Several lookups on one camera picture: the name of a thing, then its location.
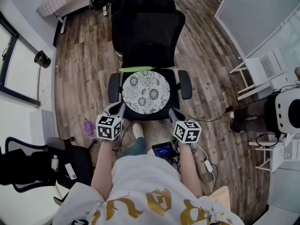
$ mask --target black and white cube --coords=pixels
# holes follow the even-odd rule
[[[177,121],[173,136],[177,137],[182,143],[197,143],[202,128],[195,121]]]
[[[122,132],[122,119],[98,115],[96,121],[97,138],[115,140]]]

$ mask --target white t-shirt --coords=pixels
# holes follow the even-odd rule
[[[95,189],[76,183],[53,225],[243,225],[220,203],[206,196],[197,199],[181,183],[179,173],[158,157],[119,159],[112,169],[112,184],[105,201]]]

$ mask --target green object on chair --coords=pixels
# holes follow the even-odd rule
[[[147,70],[152,70],[154,67],[126,67],[126,68],[120,68],[119,71],[122,73],[134,73],[134,72],[139,72],[139,71],[147,71]]]

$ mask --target shirt sleeve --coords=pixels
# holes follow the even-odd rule
[[[103,196],[90,186],[75,183],[53,218],[53,225],[68,225],[75,219],[85,219],[87,215],[100,203]]]
[[[209,215],[211,224],[244,225],[237,215],[227,210],[221,203],[214,202],[207,196],[198,198],[198,202]]]

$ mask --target plant pot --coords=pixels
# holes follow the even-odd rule
[[[51,63],[51,59],[41,50],[34,57],[34,62],[43,68],[47,68]]]

